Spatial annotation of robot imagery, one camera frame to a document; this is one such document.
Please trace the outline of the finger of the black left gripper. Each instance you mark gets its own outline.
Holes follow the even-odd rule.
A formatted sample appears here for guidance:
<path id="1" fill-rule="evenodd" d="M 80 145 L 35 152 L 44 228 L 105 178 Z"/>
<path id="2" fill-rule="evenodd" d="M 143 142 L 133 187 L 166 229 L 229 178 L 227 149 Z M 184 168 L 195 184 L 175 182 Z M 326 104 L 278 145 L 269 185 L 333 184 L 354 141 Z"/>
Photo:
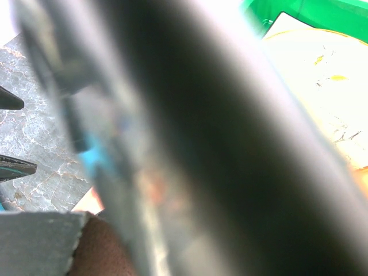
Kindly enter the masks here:
<path id="1" fill-rule="evenodd" d="M 0 109 L 1 110 L 21 110 L 24 108 L 24 101 L 18 96 L 0 86 Z"/>
<path id="2" fill-rule="evenodd" d="M 1 155 L 1 182 L 33 175 L 37 164 L 25 160 Z"/>

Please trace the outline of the metal tongs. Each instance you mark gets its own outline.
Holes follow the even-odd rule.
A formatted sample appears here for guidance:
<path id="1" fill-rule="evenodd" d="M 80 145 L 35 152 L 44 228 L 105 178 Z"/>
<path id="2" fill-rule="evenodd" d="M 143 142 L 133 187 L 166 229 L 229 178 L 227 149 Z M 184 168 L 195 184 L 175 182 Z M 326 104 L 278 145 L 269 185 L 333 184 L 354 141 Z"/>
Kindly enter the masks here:
<path id="1" fill-rule="evenodd" d="M 366 275 L 367 200 L 223 1 L 14 1 L 139 275 Z"/>

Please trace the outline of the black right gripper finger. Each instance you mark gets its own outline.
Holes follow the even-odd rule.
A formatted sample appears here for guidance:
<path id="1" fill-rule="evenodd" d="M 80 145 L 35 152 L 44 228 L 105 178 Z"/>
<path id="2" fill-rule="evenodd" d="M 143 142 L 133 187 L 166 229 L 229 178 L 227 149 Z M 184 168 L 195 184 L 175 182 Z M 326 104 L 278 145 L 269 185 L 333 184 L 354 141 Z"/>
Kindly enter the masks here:
<path id="1" fill-rule="evenodd" d="M 1 212 L 1 275 L 67 275 L 87 212 Z"/>

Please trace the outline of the pink chocolate tray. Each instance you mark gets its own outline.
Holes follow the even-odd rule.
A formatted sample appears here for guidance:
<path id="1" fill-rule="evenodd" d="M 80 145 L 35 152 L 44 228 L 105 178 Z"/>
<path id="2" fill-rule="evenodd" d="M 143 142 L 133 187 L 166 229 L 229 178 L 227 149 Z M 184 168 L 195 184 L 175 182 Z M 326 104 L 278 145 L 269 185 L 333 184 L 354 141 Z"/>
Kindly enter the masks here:
<path id="1" fill-rule="evenodd" d="M 92 187 L 88 192 L 80 199 L 80 201 L 72 208 L 72 212 L 89 212 L 92 214 L 98 214 L 104 210 L 103 203 L 95 189 Z"/>

